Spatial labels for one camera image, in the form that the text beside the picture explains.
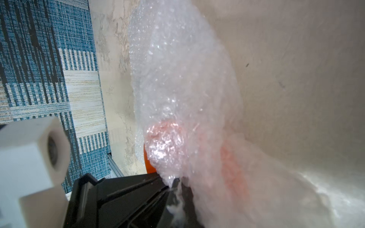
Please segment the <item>clear bubble wrap sheet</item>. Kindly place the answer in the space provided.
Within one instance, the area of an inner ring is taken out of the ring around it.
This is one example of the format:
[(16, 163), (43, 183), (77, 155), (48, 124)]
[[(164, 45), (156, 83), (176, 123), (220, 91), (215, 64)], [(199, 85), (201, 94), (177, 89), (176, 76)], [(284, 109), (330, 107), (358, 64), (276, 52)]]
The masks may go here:
[(140, 1), (128, 40), (148, 159), (205, 227), (364, 227), (364, 1)]

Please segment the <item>orange plastic bowl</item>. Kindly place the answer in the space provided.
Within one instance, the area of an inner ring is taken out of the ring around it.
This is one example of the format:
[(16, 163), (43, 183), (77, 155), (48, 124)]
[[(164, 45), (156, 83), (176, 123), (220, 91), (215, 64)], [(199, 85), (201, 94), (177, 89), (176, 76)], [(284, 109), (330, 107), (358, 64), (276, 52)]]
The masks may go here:
[(145, 163), (145, 168), (146, 168), (146, 171), (148, 174), (157, 172), (155, 167), (151, 165), (151, 163), (147, 157), (147, 152), (146, 152), (145, 146), (144, 146), (144, 163)]

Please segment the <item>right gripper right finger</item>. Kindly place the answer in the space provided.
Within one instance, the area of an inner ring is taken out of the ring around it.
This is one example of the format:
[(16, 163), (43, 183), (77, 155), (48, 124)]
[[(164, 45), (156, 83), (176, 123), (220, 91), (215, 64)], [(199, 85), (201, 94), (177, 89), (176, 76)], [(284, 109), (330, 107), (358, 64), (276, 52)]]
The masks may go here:
[(198, 221), (190, 187), (175, 179), (168, 191), (163, 213), (157, 224), (158, 228), (202, 228)]

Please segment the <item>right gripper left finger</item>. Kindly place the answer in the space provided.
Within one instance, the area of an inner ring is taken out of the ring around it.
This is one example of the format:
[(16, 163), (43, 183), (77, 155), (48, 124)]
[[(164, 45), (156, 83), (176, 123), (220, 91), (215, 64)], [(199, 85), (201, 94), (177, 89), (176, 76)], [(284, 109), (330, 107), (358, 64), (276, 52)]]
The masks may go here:
[(169, 187), (157, 173), (97, 180), (77, 179), (68, 204), (65, 228), (156, 228)]

